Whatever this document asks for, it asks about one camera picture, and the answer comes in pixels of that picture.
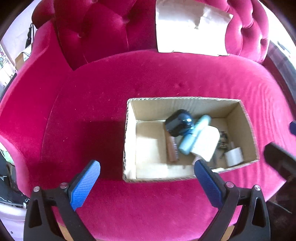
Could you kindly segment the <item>brown lipstick tube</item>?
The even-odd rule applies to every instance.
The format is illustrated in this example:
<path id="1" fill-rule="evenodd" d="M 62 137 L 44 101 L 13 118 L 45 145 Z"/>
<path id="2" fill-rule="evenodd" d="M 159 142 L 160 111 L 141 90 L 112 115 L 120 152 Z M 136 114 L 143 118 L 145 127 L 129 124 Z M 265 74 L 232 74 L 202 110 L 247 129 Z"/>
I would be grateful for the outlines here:
<path id="1" fill-rule="evenodd" d="M 170 134 L 166 136 L 166 150 L 168 153 L 168 159 L 170 162 L 179 161 L 178 146 L 175 141 L 175 138 Z"/>

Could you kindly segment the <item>beige paper sheet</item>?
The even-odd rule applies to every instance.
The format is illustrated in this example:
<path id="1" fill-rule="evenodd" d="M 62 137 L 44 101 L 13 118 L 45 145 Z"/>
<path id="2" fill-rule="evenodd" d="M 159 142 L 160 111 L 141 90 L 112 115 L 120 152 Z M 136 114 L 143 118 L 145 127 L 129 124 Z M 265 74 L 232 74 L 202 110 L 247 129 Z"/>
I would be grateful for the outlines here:
<path id="1" fill-rule="evenodd" d="M 225 36 L 232 18 L 197 1 L 156 1 L 158 52 L 227 56 Z"/>

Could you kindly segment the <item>cardboard box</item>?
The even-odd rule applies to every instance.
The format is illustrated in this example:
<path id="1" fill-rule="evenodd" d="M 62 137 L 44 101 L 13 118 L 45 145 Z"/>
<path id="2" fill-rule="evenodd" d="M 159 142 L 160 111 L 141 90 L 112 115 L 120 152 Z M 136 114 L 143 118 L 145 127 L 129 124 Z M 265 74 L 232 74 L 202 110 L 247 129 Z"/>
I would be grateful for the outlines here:
<path id="1" fill-rule="evenodd" d="M 123 178 L 127 182 L 176 181 L 194 177 L 194 162 L 203 160 L 191 153 L 182 154 L 179 161 L 168 159 L 165 120 L 179 109 L 187 110 L 194 124 L 203 115 L 209 115 L 209 126 L 219 132 L 227 132 L 235 148 L 240 147 L 244 162 L 228 167 L 226 159 L 214 167 L 213 172 L 223 173 L 250 165 L 259 159 L 257 142 L 250 118 L 242 101 L 238 99 L 208 97 L 153 97 L 131 98 L 127 102 L 125 122 L 125 147 L 123 155 Z M 179 144 L 184 136 L 174 137 Z"/>

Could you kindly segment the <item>metal keychain bunch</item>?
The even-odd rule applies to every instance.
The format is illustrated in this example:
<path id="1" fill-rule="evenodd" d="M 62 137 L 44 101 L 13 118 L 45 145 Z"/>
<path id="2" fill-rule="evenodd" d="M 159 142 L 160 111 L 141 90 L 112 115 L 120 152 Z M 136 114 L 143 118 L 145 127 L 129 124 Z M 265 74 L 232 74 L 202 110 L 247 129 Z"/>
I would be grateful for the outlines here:
<path id="1" fill-rule="evenodd" d="M 225 153 L 234 149 L 234 142 L 229 141 L 227 132 L 220 131 L 220 138 L 218 140 L 217 147 L 212 157 L 214 167 L 218 166 L 218 162 L 225 158 Z"/>

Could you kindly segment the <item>light blue cosmetic tube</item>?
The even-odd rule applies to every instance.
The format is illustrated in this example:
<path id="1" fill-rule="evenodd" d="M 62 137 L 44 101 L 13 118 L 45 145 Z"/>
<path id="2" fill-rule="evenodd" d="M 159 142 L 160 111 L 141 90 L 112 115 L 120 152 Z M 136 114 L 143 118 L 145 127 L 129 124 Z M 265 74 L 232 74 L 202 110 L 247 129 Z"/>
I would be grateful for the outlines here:
<path id="1" fill-rule="evenodd" d="M 188 155 L 191 152 L 199 133 L 209 125 L 210 121 L 211 117 L 209 115 L 203 115 L 197 120 L 193 129 L 183 137 L 179 144 L 179 151 L 182 154 Z"/>

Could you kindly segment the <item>dark blue round ball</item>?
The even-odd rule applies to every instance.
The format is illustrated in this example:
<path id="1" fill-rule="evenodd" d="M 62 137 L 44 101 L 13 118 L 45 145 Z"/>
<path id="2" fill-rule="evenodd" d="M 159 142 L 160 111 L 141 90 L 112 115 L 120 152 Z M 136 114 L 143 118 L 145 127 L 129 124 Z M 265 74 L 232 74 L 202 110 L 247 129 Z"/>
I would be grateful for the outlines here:
<path id="1" fill-rule="evenodd" d="M 184 136 L 193 128 L 193 117 L 184 109 L 179 109 L 165 120 L 165 129 L 172 137 Z"/>

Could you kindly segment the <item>white power adapter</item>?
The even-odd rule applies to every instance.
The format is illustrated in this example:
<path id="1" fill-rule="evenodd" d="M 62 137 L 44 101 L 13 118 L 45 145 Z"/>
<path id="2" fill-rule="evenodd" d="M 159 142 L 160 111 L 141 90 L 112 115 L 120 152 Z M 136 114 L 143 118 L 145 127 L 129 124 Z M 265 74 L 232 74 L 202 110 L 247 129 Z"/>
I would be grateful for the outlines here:
<path id="1" fill-rule="evenodd" d="M 219 130 L 214 126 L 206 126 L 199 132 L 190 153 L 202 158 L 206 162 L 210 162 L 219 139 Z"/>

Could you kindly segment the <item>red velvet sofa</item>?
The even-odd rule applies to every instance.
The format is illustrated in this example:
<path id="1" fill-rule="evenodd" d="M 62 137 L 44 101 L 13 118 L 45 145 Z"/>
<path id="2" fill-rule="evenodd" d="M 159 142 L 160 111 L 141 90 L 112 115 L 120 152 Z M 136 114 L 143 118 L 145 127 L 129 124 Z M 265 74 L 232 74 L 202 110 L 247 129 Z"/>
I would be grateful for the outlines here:
<path id="1" fill-rule="evenodd" d="M 273 69 L 259 1 L 208 1 L 233 15 L 228 56 L 157 52 L 155 1 L 41 1 L 31 57 L 1 101 L 1 142 L 18 188 L 56 188 L 87 163 L 101 175 L 77 210 L 102 240 L 193 240 L 215 215 L 196 179 L 127 183 L 122 178 L 126 103 L 136 97 L 242 100 L 258 148 L 295 153 L 290 108 Z"/>

